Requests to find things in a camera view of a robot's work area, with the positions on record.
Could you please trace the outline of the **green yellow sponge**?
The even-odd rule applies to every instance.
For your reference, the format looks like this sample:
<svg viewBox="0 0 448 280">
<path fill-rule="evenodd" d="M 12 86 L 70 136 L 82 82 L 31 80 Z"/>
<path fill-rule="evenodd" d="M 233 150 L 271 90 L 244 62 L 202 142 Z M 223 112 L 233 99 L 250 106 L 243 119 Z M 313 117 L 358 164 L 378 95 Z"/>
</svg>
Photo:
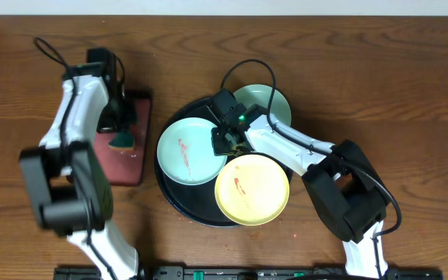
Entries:
<svg viewBox="0 0 448 280">
<path fill-rule="evenodd" d="M 111 149 L 119 151 L 130 151 L 135 149 L 135 138 L 130 131 L 120 131 L 109 141 Z"/>
</svg>

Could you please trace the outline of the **light blue plate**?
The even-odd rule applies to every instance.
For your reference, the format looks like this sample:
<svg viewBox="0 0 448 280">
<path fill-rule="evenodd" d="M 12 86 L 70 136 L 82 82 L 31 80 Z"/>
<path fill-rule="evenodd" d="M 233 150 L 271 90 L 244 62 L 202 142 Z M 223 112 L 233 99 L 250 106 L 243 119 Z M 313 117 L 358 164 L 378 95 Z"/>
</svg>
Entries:
<svg viewBox="0 0 448 280">
<path fill-rule="evenodd" d="M 262 84 L 252 84 L 244 86 L 233 93 L 239 103 L 246 108 L 252 107 L 254 104 L 264 108 L 268 106 L 271 95 L 271 87 Z M 292 112 L 289 102 L 281 92 L 275 90 L 274 98 L 271 104 L 271 112 L 283 123 L 288 126 L 292 123 Z"/>
<path fill-rule="evenodd" d="M 171 180 L 183 185 L 199 185 L 214 179 L 225 166 L 227 157 L 217 156 L 212 146 L 216 125 L 199 117 L 172 123 L 157 144 L 157 161 Z"/>
</svg>

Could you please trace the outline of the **light blue plate top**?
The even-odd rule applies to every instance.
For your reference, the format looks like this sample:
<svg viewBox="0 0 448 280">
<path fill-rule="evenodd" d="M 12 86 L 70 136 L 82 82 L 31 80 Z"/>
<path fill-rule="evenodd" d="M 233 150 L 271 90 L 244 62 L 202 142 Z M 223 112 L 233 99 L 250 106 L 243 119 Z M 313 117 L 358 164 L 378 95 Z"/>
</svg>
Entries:
<svg viewBox="0 0 448 280">
<path fill-rule="evenodd" d="M 262 84 L 252 84 L 244 86 L 233 93 L 239 103 L 246 108 L 252 107 L 254 104 L 264 108 L 268 106 L 271 95 L 271 87 Z M 292 112 L 289 102 L 281 92 L 275 90 L 274 98 L 271 104 L 271 112 L 283 123 L 288 126 L 292 123 Z"/>
</svg>

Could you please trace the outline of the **yellow plate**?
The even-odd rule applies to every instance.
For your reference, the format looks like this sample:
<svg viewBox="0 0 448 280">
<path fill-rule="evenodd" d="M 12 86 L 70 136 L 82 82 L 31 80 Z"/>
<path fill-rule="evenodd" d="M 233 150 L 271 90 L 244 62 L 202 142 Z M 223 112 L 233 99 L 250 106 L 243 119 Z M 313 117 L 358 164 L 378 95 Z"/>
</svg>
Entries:
<svg viewBox="0 0 448 280">
<path fill-rule="evenodd" d="M 281 214 L 289 199 L 289 179 L 273 159 L 248 154 L 228 162 L 215 182 L 221 212 L 243 226 L 259 226 Z"/>
</svg>

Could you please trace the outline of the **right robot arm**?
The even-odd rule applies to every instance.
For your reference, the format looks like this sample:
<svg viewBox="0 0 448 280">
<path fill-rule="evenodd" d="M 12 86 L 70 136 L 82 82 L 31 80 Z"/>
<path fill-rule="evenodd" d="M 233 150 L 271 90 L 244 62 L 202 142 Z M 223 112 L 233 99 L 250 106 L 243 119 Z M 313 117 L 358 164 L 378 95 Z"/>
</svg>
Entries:
<svg viewBox="0 0 448 280">
<path fill-rule="evenodd" d="M 354 142 L 323 142 L 289 127 L 270 106 L 245 107 L 227 89 L 210 98 L 218 124 L 212 129 L 217 156 L 258 152 L 301 176 L 322 223 L 342 241 L 352 277 L 382 279 L 382 237 L 397 229 L 383 228 L 394 196 L 384 186 L 364 152 Z"/>
</svg>

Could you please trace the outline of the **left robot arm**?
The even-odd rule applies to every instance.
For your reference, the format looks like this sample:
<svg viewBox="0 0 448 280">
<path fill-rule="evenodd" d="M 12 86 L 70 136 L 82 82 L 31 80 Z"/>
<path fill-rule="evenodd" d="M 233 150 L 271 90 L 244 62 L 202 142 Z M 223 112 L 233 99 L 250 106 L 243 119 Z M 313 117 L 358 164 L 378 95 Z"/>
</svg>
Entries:
<svg viewBox="0 0 448 280">
<path fill-rule="evenodd" d="M 119 66 L 103 47 L 89 49 L 83 65 L 66 65 L 55 119 L 36 148 L 22 150 L 19 165 L 42 229 L 77 246 L 100 279 L 140 279 L 138 251 L 112 219 L 112 188 L 93 150 L 97 134 L 128 133 L 137 121 Z"/>
</svg>

